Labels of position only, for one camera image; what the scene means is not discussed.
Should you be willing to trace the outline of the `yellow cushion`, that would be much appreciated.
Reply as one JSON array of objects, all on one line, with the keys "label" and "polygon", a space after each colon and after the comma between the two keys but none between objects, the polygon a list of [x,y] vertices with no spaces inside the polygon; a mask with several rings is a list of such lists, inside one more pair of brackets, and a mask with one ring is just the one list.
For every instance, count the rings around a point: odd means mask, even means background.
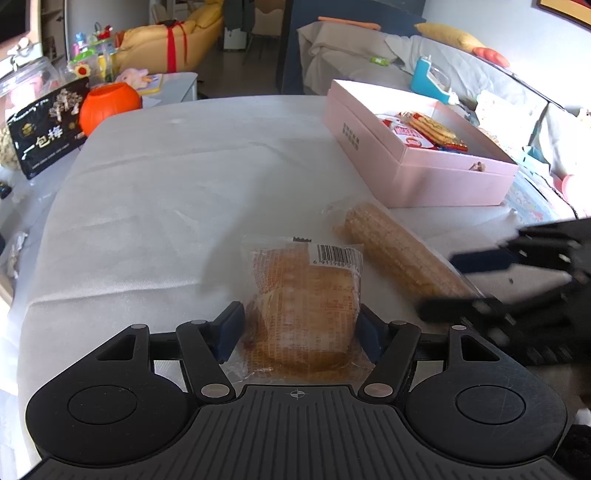
[{"label": "yellow cushion", "polygon": [[446,24],[425,22],[416,24],[415,28],[426,38],[470,54],[475,48],[485,47],[485,44],[473,35]]}]

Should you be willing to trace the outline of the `red gold framed picture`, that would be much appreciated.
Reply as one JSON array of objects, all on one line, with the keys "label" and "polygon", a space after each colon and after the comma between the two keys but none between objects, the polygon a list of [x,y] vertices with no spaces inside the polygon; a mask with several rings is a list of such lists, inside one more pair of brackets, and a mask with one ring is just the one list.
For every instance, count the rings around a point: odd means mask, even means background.
[{"label": "red gold framed picture", "polygon": [[585,27],[591,26],[590,0],[537,0],[537,5]]}]

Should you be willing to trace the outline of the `pink plush toy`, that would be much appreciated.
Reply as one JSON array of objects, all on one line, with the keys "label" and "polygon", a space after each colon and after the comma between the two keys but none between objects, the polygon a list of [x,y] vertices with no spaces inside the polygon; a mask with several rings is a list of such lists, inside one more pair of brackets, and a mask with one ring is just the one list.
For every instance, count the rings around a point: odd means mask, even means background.
[{"label": "pink plush toy", "polygon": [[127,68],[116,77],[115,82],[125,83],[138,90],[145,88],[151,82],[151,78],[147,69]]}]

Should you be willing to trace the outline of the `yellow sofa with ribbon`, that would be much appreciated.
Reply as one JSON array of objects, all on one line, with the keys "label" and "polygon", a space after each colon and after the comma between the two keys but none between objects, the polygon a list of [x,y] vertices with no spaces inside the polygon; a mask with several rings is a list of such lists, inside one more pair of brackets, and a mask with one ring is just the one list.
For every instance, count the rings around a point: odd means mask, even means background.
[{"label": "yellow sofa with ribbon", "polygon": [[222,6],[222,1],[206,1],[185,21],[125,31],[114,56],[116,71],[134,68],[164,74],[197,70],[221,36]]}]

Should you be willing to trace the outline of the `round bread bun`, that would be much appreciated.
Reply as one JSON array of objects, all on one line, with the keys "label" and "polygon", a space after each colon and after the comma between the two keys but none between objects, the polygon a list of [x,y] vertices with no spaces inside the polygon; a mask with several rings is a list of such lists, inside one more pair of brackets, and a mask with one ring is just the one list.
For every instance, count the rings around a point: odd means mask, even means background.
[{"label": "round bread bun", "polygon": [[224,370],[247,384],[346,383],[367,376],[356,340],[363,246],[245,237],[245,330]]}]

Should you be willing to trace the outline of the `pink cardboard gift box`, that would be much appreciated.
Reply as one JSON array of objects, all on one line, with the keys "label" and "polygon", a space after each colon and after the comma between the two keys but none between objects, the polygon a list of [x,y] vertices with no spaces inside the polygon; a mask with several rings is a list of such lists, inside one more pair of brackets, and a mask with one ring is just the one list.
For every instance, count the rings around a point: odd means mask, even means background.
[{"label": "pink cardboard gift box", "polygon": [[[406,112],[448,127],[468,152],[407,147],[380,119]],[[373,195],[389,208],[496,206],[518,170],[509,155],[450,107],[412,92],[335,80],[324,122]]]}]

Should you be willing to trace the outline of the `grey covered sofa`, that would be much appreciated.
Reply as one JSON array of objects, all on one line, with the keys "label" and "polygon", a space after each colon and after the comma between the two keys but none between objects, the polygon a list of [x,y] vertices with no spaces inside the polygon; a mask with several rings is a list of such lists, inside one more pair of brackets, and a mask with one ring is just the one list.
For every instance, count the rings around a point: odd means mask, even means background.
[{"label": "grey covered sofa", "polygon": [[483,99],[484,129],[504,145],[531,142],[559,178],[590,177],[590,127],[485,61],[433,39],[317,21],[297,30],[304,90],[325,95],[335,79],[410,90],[417,62],[428,57],[470,110]]}]

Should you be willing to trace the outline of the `yellow rice cracker pack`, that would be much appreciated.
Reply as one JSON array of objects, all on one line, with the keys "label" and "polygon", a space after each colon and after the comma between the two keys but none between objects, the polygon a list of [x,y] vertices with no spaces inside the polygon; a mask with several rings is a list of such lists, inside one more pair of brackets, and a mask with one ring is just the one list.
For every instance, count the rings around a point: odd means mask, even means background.
[{"label": "yellow rice cracker pack", "polygon": [[402,114],[402,120],[420,132],[440,150],[468,152],[468,146],[452,130],[429,116],[417,112]]}]

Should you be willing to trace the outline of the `orange pumpkin bowl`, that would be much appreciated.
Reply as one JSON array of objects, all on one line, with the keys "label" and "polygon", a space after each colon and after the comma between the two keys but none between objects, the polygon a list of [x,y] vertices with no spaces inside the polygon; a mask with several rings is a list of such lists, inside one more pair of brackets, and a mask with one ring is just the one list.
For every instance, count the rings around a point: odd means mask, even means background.
[{"label": "orange pumpkin bowl", "polygon": [[84,100],[79,123],[86,137],[105,119],[142,108],[140,95],[126,83],[112,83],[91,90]]}]

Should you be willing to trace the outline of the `white side table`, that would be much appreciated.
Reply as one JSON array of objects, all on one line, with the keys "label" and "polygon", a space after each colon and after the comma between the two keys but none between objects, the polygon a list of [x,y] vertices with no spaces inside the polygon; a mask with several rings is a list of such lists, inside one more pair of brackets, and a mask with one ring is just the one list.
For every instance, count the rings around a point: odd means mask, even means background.
[{"label": "white side table", "polygon": [[197,100],[197,73],[155,74],[149,78],[148,86],[138,91],[144,109]]}]

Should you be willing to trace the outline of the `red white snack bag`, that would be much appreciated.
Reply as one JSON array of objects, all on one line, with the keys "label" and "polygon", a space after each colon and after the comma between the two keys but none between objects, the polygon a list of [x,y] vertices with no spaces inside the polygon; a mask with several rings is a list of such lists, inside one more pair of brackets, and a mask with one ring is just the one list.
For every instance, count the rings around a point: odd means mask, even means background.
[{"label": "red white snack bag", "polygon": [[380,119],[409,148],[436,150],[437,147],[421,132],[408,125],[400,115],[382,115]]}]

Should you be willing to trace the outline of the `long wafer biscuit pack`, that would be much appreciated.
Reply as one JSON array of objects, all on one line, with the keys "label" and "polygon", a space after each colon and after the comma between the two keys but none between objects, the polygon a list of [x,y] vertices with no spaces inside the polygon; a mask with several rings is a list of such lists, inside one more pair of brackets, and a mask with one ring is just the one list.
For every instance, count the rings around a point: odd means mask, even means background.
[{"label": "long wafer biscuit pack", "polygon": [[369,200],[348,198],[324,211],[335,235],[359,245],[370,262],[413,302],[480,294],[451,263]]}]

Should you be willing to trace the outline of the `teal tape dispenser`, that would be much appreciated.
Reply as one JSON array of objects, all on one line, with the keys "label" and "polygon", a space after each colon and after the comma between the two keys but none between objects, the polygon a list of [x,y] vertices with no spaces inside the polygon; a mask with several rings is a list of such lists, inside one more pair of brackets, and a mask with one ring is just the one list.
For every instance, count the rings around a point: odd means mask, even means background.
[{"label": "teal tape dispenser", "polygon": [[422,56],[417,60],[411,90],[447,105],[458,105],[459,97],[452,89],[451,79],[437,65],[430,56]]}]

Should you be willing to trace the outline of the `black plum snack bag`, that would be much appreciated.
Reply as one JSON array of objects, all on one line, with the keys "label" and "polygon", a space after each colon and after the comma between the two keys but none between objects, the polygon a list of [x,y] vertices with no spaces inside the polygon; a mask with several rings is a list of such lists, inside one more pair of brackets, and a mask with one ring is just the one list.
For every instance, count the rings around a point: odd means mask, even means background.
[{"label": "black plum snack bag", "polygon": [[28,180],[85,143],[79,114],[89,92],[89,79],[77,79],[35,100],[8,119],[17,160]]}]

